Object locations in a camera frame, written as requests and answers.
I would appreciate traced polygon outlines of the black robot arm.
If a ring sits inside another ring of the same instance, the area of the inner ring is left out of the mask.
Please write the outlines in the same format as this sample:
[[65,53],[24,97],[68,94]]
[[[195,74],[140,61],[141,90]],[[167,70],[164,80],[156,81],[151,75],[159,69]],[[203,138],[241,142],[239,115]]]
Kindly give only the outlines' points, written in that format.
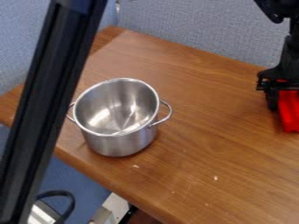
[[256,90],[265,94],[269,110],[277,110],[281,91],[299,91],[299,0],[253,0],[268,19],[280,24],[289,19],[277,65],[256,74]]

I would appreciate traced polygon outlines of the black foreground arm link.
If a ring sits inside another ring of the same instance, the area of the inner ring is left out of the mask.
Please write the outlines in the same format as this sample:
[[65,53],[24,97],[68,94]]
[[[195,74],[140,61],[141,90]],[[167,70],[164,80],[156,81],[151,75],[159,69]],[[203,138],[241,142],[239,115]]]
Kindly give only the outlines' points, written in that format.
[[0,224],[25,224],[108,0],[51,0],[0,159]]

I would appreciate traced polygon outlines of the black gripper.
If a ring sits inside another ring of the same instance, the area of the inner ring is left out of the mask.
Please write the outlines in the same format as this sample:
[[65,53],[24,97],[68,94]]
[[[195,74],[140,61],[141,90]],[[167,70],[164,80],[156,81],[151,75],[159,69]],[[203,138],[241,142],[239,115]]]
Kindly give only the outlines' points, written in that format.
[[267,108],[277,110],[279,92],[276,90],[299,90],[299,38],[288,35],[279,63],[275,67],[256,74],[256,90],[265,91]]

